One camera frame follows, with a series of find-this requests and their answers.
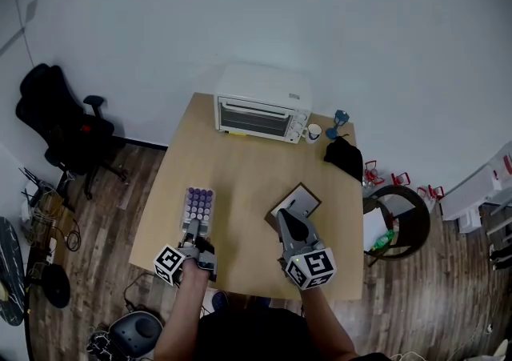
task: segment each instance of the blue object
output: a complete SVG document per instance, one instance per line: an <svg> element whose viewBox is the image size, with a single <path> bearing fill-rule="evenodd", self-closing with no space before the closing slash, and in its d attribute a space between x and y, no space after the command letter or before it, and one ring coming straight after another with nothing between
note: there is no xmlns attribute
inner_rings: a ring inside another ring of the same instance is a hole
<svg viewBox="0 0 512 361"><path fill-rule="evenodd" d="M331 140L335 140L338 137L338 127L345 125L350 119L349 114L347 114L344 110L336 110L334 114L334 127L330 127L326 130L327 138Z"/></svg>

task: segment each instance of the white paper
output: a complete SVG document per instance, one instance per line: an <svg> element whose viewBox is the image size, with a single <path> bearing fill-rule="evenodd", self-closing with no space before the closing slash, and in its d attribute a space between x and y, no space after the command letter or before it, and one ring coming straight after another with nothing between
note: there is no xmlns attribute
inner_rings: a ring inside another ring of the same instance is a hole
<svg viewBox="0 0 512 361"><path fill-rule="evenodd" d="M380 208L366 213L362 220L362 245L365 251L370 251L375 242L387 232L386 222Z"/></svg>

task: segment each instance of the black office chair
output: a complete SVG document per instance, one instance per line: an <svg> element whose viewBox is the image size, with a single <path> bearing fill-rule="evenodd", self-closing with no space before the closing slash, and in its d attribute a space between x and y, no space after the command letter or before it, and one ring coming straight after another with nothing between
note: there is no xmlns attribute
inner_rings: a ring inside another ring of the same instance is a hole
<svg viewBox="0 0 512 361"><path fill-rule="evenodd" d="M16 106L16 116L45 139L45 158L50 164L65 172L86 174L84 192L89 200L100 166L128 184L126 170L116 170L104 162L112 147L114 125L100 115L103 98L85 98L83 102L93 107L95 116L85 114L71 96L61 68L46 64L29 72L20 91L22 98Z"/></svg>

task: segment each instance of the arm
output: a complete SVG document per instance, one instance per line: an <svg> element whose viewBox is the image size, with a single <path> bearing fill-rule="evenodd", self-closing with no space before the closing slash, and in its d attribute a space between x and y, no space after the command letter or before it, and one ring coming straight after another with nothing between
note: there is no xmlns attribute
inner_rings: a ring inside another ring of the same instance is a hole
<svg viewBox="0 0 512 361"><path fill-rule="evenodd" d="M194 357L199 314L209 273L198 268L195 260L183 262L183 280L157 346L154 361L180 361Z"/></svg>
<svg viewBox="0 0 512 361"><path fill-rule="evenodd" d="M348 361L358 357L352 340L334 316L320 287L300 293L311 339L323 358Z"/></svg>

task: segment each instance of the hand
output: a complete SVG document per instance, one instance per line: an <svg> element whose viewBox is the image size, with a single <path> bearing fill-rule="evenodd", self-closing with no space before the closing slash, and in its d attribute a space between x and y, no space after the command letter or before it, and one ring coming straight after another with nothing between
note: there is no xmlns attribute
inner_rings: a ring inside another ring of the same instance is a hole
<svg viewBox="0 0 512 361"><path fill-rule="evenodd" d="M187 259L182 264L183 267L183 282L193 283L206 289L208 286L208 278L210 272L202 270L198 267L198 262L195 259Z"/></svg>

